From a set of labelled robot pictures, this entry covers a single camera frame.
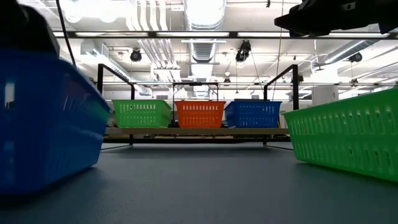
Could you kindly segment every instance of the metal beam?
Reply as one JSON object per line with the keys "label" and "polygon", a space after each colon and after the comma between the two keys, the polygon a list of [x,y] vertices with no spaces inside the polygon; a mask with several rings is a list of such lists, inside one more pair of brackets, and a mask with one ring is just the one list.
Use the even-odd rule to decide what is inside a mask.
{"label": "metal beam", "polygon": [[[104,143],[129,143],[128,138],[105,138]],[[261,138],[140,138],[135,144],[235,144],[242,142],[262,142]],[[291,142],[290,138],[267,139],[267,142]]]}
{"label": "metal beam", "polygon": [[[63,34],[53,31],[56,38],[63,39]],[[67,31],[69,39],[263,39],[263,40],[398,40],[395,35],[381,35],[377,32],[333,32],[321,37],[289,37],[288,32],[256,31]]]}

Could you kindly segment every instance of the shelf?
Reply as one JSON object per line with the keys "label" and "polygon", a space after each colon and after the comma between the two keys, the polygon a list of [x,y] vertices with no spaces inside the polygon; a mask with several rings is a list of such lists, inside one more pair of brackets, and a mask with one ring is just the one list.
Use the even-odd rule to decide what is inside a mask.
{"label": "shelf", "polygon": [[288,134],[287,128],[106,128],[106,134]]}

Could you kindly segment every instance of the pipe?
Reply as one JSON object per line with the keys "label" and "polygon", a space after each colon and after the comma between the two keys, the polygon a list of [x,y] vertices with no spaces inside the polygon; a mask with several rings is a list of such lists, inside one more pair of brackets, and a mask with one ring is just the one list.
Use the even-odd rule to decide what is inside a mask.
{"label": "pipe", "polygon": [[[191,31],[217,31],[224,24],[226,0],[184,0],[185,25]],[[197,63],[209,63],[214,60],[216,44],[191,43],[189,45],[191,59]],[[212,65],[191,65],[195,78],[211,77]],[[206,96],[203,87],[193,87],[196,96]]]}
{"label": "pipe", "polygon": [[380,40],[352,40],[348,44],[328,54],[325,57],[325,64],[328,65],[339,62],[378,42],[380,42]]}
{"label": "pipe", "polygon": [[[158,28],[157,22],[156,22],[156,1],[155,0],[150,0],[149,1],[149,6],[150,6],[150,22],[149,22],[149,24],[150,24],[150,26],[152,27],[152,29],[154,31],[158,31],[159,28]],[[156,55],[158,55],[158,58],[159,58],[159,60],[160,60],[160,62],[162,64],[162,67],[165,68],[166,64],[164,63],[164,59],[163,59],[163,56],[162,56],[159,48],[156,46],[155,40],[151,39],[150,42],[151,42],[151,44],[152,44],[152,46],[153,46],[153,48],[155,50]],[[162,46],[163,40],[158,40],[158,43],[159,43],[160,47],[163,50],[164,49],[163,46]],[[165,54],[165,57],[166,57],[167,63],[171,64],[169,56],[167,54]]]}
{"label": "pipe", "polygon": [[[165,0],[159,0],[159,22],[160,22],[160,28],[163,31],[167,31],[167,23],[166,23],[166,2]],[[167,55],[170,59],[170,62],[172,64],[173,68],[177,68],[177,61],[174,56],[173,48],[170,39],[162,40],[164,43],[165,48],[163,49],[163,52],[165,55]]]}
{"label": "pipe", "polygon": [[[150,30],[148,27],[147,23],[147,3],[146,0],[140,0],[140,5],[141,5],[141,13],[140,13],[140,25],[144,30]],[[163,59],[157,55],[156,51],[156,45],[153,46],[154,40],[151,39],[149,42],[147,40],[144,40],[144,44],[146,44],[146,47],[148,48],[150,54],[152,54],[152,57],[155,59],[155,63],[158,67],[166,67],[165,63],[163,62]]]}

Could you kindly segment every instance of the metal frame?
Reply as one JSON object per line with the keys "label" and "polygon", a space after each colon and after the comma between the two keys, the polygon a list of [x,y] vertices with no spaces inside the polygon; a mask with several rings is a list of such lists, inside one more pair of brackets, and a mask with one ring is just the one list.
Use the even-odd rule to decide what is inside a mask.
{"label": "metal frame", "polygon": [[[136,98],[136,89],[134,88],[134,84],[131,83],[126,77],[118,74],[115,72],[112,68],[109,68],[105,64],[98,64],[98,74],[97,74],[97,89],[103,94],[103,81],[104,81],[104,68],[107,69],[107,71],[111,72],[113,75],[116,75],[118,78],[120,78],[123,82],[127,83],[129,86],[131,86],[131,97],[130,99],[134,100]],[[134,135],[130,134],[129,135],[129,144],[133,145],[134,143]]]}
{"label": "metal frame", "polygon": [[[130,143],[128,138],[104,138],[104,143]],[[261,138],[140,138],[135,144],[235,144],[243,142],[263,142]],[[268,139],[267,142],[291,142],[290,138]]]}
{"label": "metal frame", "polygon": [[[105,64],[98,64],[98,77],[97,77],[97,89],[98,91],[103,94],[103,80],[104,80],[104,69],[106,69],[107,71],[111,72],[113,75],[116,75],[118,78],[120,78],[124,83],[127,83],[128,85],[131,86],[131,99],[134,100],[135,99],[135,88],[134,85],[138,84],[139,82],[130,82],[129,80],[127,80],[125,77],[121,76],[120,74],[116,73],[114,70],[112,70],[112,68],[109,68],[108,66],[106,66]],[[201,82],[174,82],[172,83],[173,85],[173,120],[172,120],[172,124],[174,124],[175,122],[175,116],[174,116],[174,102],[175,102],[175,98],[174,98],[174,89],[176,85],[189,85],[189,86],[202,86],[202,85],[215,85],[217,87],[217,101],[219,99],[218,96],[218,91],[220,89],[220,85],[222,85],[223,83],[217,83],[217,82],[209,82],[209,83],[201,83]],[[297,83],[293,83],[293,85],[295,86],[297,84],[297,91],[298,91],[298,82]],[[231,138],[231,139],[225,139],[225,138],[207,138],[204,137],[202,139],[198,139],[198,138],[151,138],[151,139],[146,139],[146,138],[142,138],[142,139],[134,139],[134,135],[130,134],[129,138],[105,138],[103,140],[104,143],[128,143],[130,146],[133,145],[134,143],[151,143],[151,144],[165,144],[165,143],[169,143],[169,144],[175,144],[175,143],[184,143],[184,144],[200,144],[200,143],[217,143],[217,144],[232,144],[232,143],[241,143],[241,142],[263,142],[263,144],[266,144],[266,142],[282,142],[282,141],[290,141],[290,138],[281,138],[281,139],[272,139],[269,138],[270,135],[266,135],[264,136],[262,139],[261,138]]]}
{"label": "metal frame", "polygon": [[[286,68],[283,72],[273,78],[270,82],[264,85],[264,101],[268,101],[268,87],[275,83],[279,78],[283,77],[287,73],[292,71],[292,85],[293,85],[293,110],[299,109],[299,66],[298,65],[291,65]],[[263,137],[263,145],[267,145],[269,141],[269,136],[266,135]]]}
{"label": "metal frame", "polygon": [[[54,31],[56,38],[63,39],[63,34],[59,31]],[[209,35],[198,35],[198,33],[209,33]],[[378,32],[350,32],[349,34],[363,34],[363,36],[342,36],[347,32],[332,32],[330,35],[317,37],[308,35],[305,37],[289,37],[288,32],[282,32],[284,35],[280,36],[277,31],[67,31],[69,39],[264,39],[264,40],[398,40],[394,33],[389,35],[382,35]]]}

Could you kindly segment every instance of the ceiling duct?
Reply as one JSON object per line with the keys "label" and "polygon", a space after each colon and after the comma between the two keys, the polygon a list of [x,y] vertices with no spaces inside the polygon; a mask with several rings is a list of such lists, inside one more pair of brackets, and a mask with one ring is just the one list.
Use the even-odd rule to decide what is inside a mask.
{"label": "ceiling duct", "polygon": [[[218,31],[224,24],[226,0],[184,0],[185,25],[189,31]],[[214,61],[216,44],[191,43],[189,45],[191,58],[196,63]],[[211,77],[213,65],[195,64],[191,66],[195,78]],[[206,96],[203,87],[197,86],[198,96]]]}
{"label": "ceiling duct", "polygon": [[333,64],[336,62],[339,62],[343,59],[346,59],[361,50],[372,46],[376,43],[378,43],[380,40],[353,40],[349,42],[348,44],[340,47],[339,49],[335,50],[334,52],[328,54],[325,57],[325,64]]}
{"label": "ceiling duct", "polygon": [[[109,58],[109,49],[104,44],[102,44],[101,48],[99,48],[92,40],[84,40],[80,45],[80,54],[90,55],[90,57],[97,58],[98,63],[103,63],[109,68],[112,68],[116,73],[130,80],[130,82],[137,81],[132,79],[129,73],[125,71],[122,66],[118,65],[114,60]],[[150,88],[145,88],[142,85],[135,85],[135,87],[142,96],[151,96],[152,94],[152,90]]]}

